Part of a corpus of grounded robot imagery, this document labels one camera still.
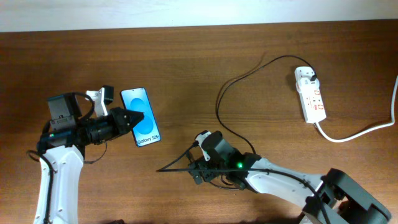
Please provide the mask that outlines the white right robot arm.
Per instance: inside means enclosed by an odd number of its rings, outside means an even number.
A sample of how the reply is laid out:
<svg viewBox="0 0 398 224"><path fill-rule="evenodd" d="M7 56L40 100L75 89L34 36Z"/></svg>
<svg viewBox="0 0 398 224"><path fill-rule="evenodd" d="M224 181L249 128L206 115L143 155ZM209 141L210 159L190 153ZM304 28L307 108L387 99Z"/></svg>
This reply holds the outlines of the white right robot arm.
<svg viewBox="0 0 398 224"><path fill-rule="evenodd" d="M264 157L240 153L221 132L203 131L195 138L202 157L189 165L196 184L225 175L239 190L269 194L302 209L303 223L388 223L390 211L338 169L306 174L273 164Z"/></svg>

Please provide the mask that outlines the white charger plug adapter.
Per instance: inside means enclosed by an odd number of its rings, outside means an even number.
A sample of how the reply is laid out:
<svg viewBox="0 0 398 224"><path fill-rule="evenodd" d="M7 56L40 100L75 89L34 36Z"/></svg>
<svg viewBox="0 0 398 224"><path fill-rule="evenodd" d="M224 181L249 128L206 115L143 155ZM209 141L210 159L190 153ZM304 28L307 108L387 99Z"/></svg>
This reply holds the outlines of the white charger plug adapter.
<svg viewBox="0 0 398 224"><path fill-rule="evenodd" d="M313 92L315 90L318 90L319 87L320 87L320 82L317 78L314 81L311 81L307 77L300 77L296 81L296 89L301 94Z"/></svg>

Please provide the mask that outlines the blue Galaxy smartphone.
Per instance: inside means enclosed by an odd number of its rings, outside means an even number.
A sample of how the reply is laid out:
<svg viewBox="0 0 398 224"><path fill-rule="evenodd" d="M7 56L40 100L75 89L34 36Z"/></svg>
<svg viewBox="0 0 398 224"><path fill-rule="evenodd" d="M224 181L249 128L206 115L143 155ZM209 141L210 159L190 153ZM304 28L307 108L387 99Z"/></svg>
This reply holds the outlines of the blue Galaxy smartphone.
<svg viewBox="0 0 398 224"><path fill-rule="evenodd" d="M136 146L143 147L161 141L160 131L144 87L122 90L124 108L133 113L137 123L132 128Z"/></svg>

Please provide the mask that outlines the white power strip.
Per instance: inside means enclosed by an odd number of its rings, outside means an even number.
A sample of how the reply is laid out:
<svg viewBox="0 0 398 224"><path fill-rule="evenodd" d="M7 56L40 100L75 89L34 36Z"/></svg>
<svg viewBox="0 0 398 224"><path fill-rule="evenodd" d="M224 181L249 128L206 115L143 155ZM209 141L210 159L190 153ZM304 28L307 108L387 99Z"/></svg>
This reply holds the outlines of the white power strip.
<svg viewBox="0 0 398 224"><path fill-rule="evenodd" d="M314 81L317 77L315 71L311 67L297 67L294 71L296 81L300 77L307 77ZM326 118L324 104L320 93L320 87L310 93L298 93L302 105L304 120L306 123L318 123Z"/></svg>

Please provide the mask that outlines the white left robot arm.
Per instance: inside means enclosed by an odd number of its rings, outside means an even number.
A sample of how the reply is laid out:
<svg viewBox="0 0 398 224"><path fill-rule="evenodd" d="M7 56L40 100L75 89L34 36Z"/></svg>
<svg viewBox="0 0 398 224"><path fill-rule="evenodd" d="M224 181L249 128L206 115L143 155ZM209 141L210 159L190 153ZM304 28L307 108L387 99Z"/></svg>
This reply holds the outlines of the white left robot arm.
<svg viewBox="0 0 398 224"><path fill-rule="evenodd" d="M85 161L85 148L106 144L123 136L144 119L139 111L120 107L93 119L95 109L82 114L78 92L53 96L52 118L46 122L37 149L41 166L39 200L34 223L78 223L78 185Z"/></svg>

